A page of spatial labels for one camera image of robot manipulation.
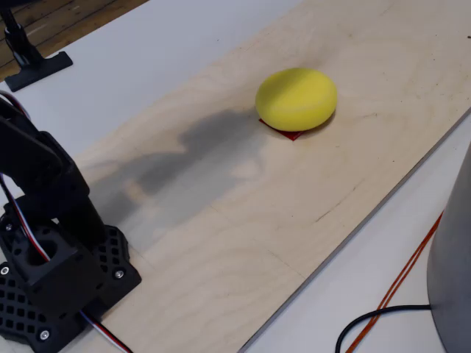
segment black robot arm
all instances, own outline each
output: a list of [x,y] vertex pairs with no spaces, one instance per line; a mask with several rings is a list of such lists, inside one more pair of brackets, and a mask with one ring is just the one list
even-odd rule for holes
[[33,218],[56,218],[89,249],[105,240],[105,226],[75,162],[48,132],[39,132],[3,99],[0,150],[0,172],[24,192],[18,203],[25,213]]
[[[35,353],[56,353],[84,330],[83,312],[101,317],[141,278],[129,263],[126,238],[103,224],[75,162],[3,99],[0,150],[0,173],[24,192],[0,217],[7,259],[0,265],[0,335]],[[25,237],[18,210],[49,261]]]

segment wooden surface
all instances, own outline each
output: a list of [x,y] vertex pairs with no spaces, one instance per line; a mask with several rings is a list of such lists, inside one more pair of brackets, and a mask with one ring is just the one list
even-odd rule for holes
[[[236,352],[471,105],[469,13],[305,1],[75,156],[143,277],[105,324],[137,353]],[[293,66],[339,92],[294,143],[253,108]],[[67,352],[114,350],[90,332]]]
[[[29,41],[46,57],[147,0],[41,0],[13,10]],[[0,21],[0,79],[18,72]]]

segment white table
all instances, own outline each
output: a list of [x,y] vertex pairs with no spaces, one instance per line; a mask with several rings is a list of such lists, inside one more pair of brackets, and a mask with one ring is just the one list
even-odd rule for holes
[[[333,352],[343,328],[377,308],[445,207],[470,136],[468,116],[301,294],[266,325],[247,352]],[[428,304],[430,244],[389,305]],[[366,323],[346,337],[343,352]],[[381,317],[357,352],[445,350],[431,313],[409,312]]]
[[[75,155],[298,2],[151,0],[66,47],[72,67],[16,96],[36,126],[51,132]],[[345,324],[376,308],[444,207],[470,132],[468,119],[249,352],[333,351]],[[427,251],[422,254],[391,304],[428,302],[427,256]],[[348,336],[345,346],[359,329]],[[430,313],[384,317],[360,348],[443,352]]]

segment perforated base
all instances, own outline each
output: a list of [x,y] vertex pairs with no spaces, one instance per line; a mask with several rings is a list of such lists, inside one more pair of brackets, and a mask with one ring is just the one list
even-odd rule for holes
[[[85,308],[95,318],[99,318],[126,296],[141,282],[139,273],[129,263],[127,241],[118,228],[107,226],[107,240],[93,251],[103,272],[107,274],[107,283],[103,294]],[[123,276],[117,278],[116,272]],[[77,313],[60,324],[53,323],[34,306],[19,288],[12,271],[0,274],[0,335],[31,346],[35,353],[57,353],[84,330],[87,323]],[[41,333],[49,336],[41,340]]]

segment metal cylinder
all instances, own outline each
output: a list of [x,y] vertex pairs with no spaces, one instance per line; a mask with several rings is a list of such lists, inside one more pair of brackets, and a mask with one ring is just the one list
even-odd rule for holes
[[471,352],[471,146],[433,239],[427,288],[447,353]]

